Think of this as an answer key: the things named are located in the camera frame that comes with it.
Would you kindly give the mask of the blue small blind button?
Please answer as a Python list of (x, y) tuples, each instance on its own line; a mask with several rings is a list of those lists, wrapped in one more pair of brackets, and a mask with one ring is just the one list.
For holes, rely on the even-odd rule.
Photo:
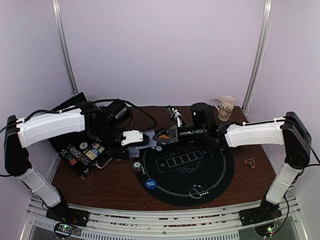
[(157, 181), (155, 179), (148, 179), (146, 180), (145, 182), (145, 187), (148, 189), (148, 190), (152, 190), (152, 189), (155, 189), (157, 187)]

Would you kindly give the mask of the round black poker mat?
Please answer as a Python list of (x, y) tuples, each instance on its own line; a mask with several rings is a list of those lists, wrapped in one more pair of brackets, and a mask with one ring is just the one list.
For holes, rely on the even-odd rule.
[[(135, 161), (142, 163), (141, 171), (134, 172), (145, 191), (164, 203), (179, 207), (194, 207), (216, 199), (228, 189), (235, 172), (230, 150), (202, 143), (167, 145), (161, 152), (146, 148)], [(148, 179), (156, 180), (155, 189), (146, 188)], [(202, 198), (194, 199), (189, 195), (192, 185), (203, 187)]]

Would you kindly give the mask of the blue green poker chips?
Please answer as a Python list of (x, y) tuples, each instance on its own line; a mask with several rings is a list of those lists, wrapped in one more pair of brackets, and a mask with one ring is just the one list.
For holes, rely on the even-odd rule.
[(157, 145), (157, 146), (155, 147), (155, 150), (156, 150), (157, 152), (162, 152), (163, 149), (164, 149), (164, 147), (163, 147), (162, 145)]

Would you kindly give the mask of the grey cloth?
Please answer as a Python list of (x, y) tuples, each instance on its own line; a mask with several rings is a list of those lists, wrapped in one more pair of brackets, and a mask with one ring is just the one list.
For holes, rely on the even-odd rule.
[(154, 130), (142, 131), (139, 135), (138, 142), (131, 143), (127, 146), (129, 158), (138, 158), (140, 156), (140, 151), (144, 149), (155, 149), (157, 142), (153, 139), (155, 135)]

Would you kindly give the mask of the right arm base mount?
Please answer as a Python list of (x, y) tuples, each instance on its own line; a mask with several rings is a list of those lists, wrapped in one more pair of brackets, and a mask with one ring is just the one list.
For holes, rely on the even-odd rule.
[(255, 233), (259, 237), (272, 237), (278, 227), (280, 227), (280, 219), (282, 211), (279, 207), (271, 210), (266, 207), (254, 207), (244, 209), (239, 212), (239, 218), (242, 226), (253, 225)]

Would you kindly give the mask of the front row poker chips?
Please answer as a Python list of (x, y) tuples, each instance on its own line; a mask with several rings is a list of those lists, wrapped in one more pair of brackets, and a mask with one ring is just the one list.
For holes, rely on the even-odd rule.
[(60, 154), (71, 166), (74, 166), (76, 163), (88, 166), (91, 163), (91, 160), (87, 156), (71, 144), (69, 144), (66, 149), (62, 149)]

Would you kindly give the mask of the stack of poker chips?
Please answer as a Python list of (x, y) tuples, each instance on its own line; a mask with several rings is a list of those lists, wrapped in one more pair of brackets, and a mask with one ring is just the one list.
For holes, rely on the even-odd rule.
[(142, 170), (142, 163), (140, 161), (134, 161), (133, 164), (132, 164), (132, 169), (135, 172), (141, 171)]

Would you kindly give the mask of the left aluminium frame post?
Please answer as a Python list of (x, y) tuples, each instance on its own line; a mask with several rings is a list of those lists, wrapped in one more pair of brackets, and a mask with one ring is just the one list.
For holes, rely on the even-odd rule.
[(62, 58), (67, 73), (67, 78), (70, 84), (71, 93), (75, 96), (79, 93), (78, 86), (74, 77), (71, 59), (68, 51), (67, 40), (63, 25), (63, 17), (61, 12), (61, 3), (59, 0), (52, 0), (53, 14), (57, 26), (60, 46), (62, 50)]

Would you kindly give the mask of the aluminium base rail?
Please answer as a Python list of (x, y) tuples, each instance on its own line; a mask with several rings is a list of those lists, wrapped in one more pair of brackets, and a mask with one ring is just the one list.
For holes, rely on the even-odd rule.
[(134, 211), (70, 207), (89, 212), (85, 227), (78, 226), (71, 240), (260, 240), (257, 231), (274, 224), (280, 231), (273, 240), (308, 240), (309, 231), (295, 197), (280, 203), (281, 217), (244, 226), (239, 211), (255, 208), (259, 201), (221, 207)]

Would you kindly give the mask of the white round dealer chip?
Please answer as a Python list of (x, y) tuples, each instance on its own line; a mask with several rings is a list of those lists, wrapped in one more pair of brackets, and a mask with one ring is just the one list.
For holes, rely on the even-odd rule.
[(80, 148), (81, 150), (85, 150), (87, 147), (88, 147), (88, 143), (87, 143), (87, 142), (82, 142), (82, 143), (79, 145), (79, 148)]

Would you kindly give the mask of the black poker chip case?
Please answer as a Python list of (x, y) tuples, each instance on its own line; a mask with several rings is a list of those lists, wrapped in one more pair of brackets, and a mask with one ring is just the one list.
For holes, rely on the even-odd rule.
[(108, 152), (107, 145), (88, 127), (80, 132), (52, 137), (49, 142), (61, 160), (81, 179), (96, 168)]

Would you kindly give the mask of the orange big blind button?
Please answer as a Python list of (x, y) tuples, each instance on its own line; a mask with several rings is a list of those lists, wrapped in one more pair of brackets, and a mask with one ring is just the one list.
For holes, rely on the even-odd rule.
[(169, 137), (167, 135), (165, 135), (165, 134), (160, 135), (158, 138), (162, 139), (162, 140), (168, 140), (169, 139)]

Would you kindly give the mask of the aluminium frame post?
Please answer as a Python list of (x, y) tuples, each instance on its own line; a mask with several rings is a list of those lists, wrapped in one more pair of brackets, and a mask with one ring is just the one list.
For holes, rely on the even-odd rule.
[(53, 14), (57, 26), (60, 46), (62, 50), (62, 58), (67, 73), (67, 78), (70, 84), (71, 93), (75, 96), (79, 93), (78, 86), (74, 77), (71, 59), (68, 51), (67, 40), (63, 25), (63, 17), (61, 12), (61, 3), (59, 0), (52, 0)]
[(271, 28), (273, 0), (265, 0), (260, 26), (260, 33), (257, 43), (256, 54), (254, 57), (253, 67), (249, 78), (248, 87), (242, 104), (242, 111), (248, 115), (250, 107), (253, 104), (254, 96), (257, 90), (260, 74), (262, 70), (263, 57), (268, 44), (269, 32)]

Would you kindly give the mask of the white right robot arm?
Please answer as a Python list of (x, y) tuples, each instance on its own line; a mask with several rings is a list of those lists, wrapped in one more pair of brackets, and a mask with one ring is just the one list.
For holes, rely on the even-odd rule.
[(265, 193), (262, 206), (256, 210), (256, 216), (261, 221), (268, 220), (276, 212), (275, 205), (280, 203), (299, 174), (309, 165), (311, 154), (314, 153), (312, 137), (293, 111), (283, 117), (258, 122), (174, 124), (157, 130), (153, 139), (163, 145), (205, 140), (218, 149), (255, 145), (284, 146), (284, 162)]

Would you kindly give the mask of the white patterned mug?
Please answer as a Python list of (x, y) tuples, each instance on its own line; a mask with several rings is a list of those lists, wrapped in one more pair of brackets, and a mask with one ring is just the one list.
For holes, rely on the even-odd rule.
[(227, 122), (232, 115), (236, 99), (232, 96), (224, 95), (221, 97), (215, 97), (212, 102), (218, 111), (218, 119), (220, 121)]

